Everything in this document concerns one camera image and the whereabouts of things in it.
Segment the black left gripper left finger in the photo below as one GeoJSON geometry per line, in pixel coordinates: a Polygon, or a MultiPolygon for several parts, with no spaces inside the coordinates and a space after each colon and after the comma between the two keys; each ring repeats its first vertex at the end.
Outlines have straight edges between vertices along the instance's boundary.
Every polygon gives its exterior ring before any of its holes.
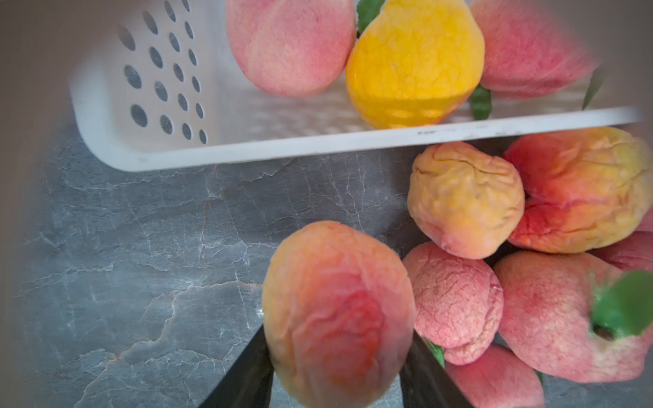
{"type": "Polygon", "coordinates": [[[261,326],[200,408],[268,408],[274,379],[261,326]]]}

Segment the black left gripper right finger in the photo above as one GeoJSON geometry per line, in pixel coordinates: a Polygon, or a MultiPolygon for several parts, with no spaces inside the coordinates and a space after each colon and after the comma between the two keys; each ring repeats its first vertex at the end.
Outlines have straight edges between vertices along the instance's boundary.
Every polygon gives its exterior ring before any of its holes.
{"type": "Polygon", "coordinates": [[[400,379],[405,408],[473,408],[416,331],[400,379]]]}

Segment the orange pink wrinkled peach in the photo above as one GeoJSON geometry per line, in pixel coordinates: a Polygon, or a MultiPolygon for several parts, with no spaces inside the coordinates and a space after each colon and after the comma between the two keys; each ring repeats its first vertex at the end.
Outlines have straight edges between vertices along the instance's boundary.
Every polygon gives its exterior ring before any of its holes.
{"type": "Polygon", "coordinates": [[[280,244],[262,309],[275,372],[307,407],[366,407],[383,396],[406,361],[416,316],[400,257],[335,221],[280,244]]]}

